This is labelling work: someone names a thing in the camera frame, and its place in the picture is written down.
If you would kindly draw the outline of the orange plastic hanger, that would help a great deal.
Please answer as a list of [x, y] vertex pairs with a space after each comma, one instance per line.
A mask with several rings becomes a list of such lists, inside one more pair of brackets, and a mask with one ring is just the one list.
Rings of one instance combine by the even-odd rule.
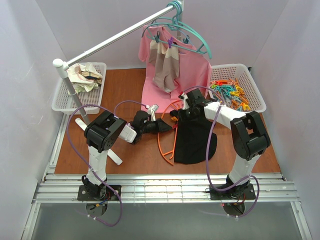
[[169, 115], [169, 112], [172, 110], [178, 110], [183, 106], [181, 100], [176, 100], [170, 103], [165, 111], [161, 114], [162, 120], [169, 120], [171, 126], [177, 126], [176, 129], [172, 129], [165, 133], [157, 134], [157, 146], [161, 157], [171, 166], [174, 166], [175, 163], [175, 148], [177, 141], [177, 131], [178, 131], [178, 122], [173, 121], [172, 116]]

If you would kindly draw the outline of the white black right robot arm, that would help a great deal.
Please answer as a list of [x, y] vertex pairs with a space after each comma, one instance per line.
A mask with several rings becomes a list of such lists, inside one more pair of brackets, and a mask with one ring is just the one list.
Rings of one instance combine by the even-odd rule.
[[179, 98], [183, 107], [178, 110], [182, 121], [191, 121], [200, 117], [220, 123], [231, 131], [233, 148], [236, 152], [231, 172], [225, 184], [209, 185], [212, 196], [236, 198], [242, 196], [250, 185], [252, 170], [259, 157], [271, 145], [271, 140], [260, 114], [256, 111], [242, 112], [222, 104], [218, 100], [206, 99], [199, 88], [181, 92]]

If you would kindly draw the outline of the black underwear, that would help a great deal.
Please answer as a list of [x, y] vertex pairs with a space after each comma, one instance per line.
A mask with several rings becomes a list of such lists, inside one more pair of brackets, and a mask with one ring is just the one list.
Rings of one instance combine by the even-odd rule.
[[174, 162], [184, 165], [198, 164], [212, 158], [217, 150], [217, 135], [209, 137], [212, 122], [205, 117], [177, 122], [177, 138], [174, 150]]

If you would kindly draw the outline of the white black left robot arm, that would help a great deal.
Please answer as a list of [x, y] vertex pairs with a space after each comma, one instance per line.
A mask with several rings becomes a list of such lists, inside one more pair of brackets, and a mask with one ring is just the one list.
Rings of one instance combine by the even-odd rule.
[[143, 134], [158, 134], [173, 129], [161, 118], [156, 118], [155, 114], [149, 110], [137, 111], [131, 122], [126, 122], [107, 110], [89, 125], [80, 118], [75, 122], [84, 131], [89, 149], [89, 165], [98, 175], [95, 177], [89, 170], [87, 175], [81, 177], [82, 185], [78, 195], [80, 201], [118, 199], [113, 191], [103, 184], [107, 181], [107, 158], [110, 157], [118, 165], [122, 163], [122, 160], [111, 150], [118, 138], [130, 144], [136, 144]]

